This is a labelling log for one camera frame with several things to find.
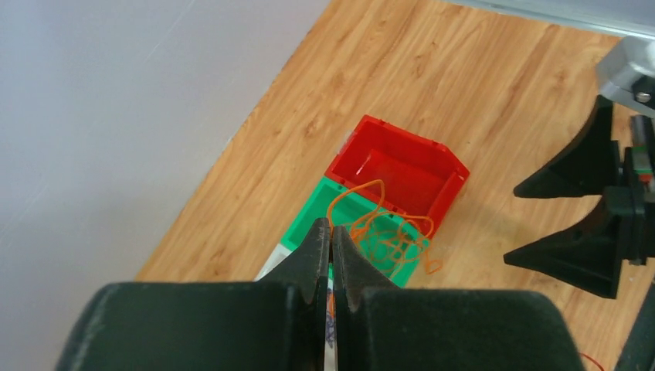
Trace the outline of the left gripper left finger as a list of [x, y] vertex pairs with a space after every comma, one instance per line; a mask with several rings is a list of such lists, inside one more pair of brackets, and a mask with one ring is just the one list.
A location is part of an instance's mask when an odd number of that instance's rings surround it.
[[331, 228], [258, 281], [120, 282], [101, 288], [58, 370], [321, 370]]

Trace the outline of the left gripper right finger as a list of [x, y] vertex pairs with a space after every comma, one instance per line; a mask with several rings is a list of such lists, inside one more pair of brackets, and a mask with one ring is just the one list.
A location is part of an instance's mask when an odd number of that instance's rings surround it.
[[581, 370], [568, 327], [536, 291], [407, 289], [331, 238], [339, 370]]

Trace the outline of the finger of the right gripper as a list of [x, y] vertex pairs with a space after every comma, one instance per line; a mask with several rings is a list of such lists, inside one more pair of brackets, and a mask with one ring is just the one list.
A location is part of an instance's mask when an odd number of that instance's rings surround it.
[[633, 216], [629, 196], [603, 196], [577, 224], [506, 253], [504, 262], [615, 299], [632, 242]]
[[554, 158], [514, 187], [525, 199], [600, 195], [619, 183], [619, 142], [612, 139], [613, 102], [598, 95], [579, 133]]

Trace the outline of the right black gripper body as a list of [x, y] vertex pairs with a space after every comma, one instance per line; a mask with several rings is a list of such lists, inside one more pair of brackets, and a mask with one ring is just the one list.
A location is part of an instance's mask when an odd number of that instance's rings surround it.
[[654, 256], [654, 123], [630, 118], [632, 144], [619, 167], [618, 200], [613, 204], [611, 236], [616, 258], [644, 265]]

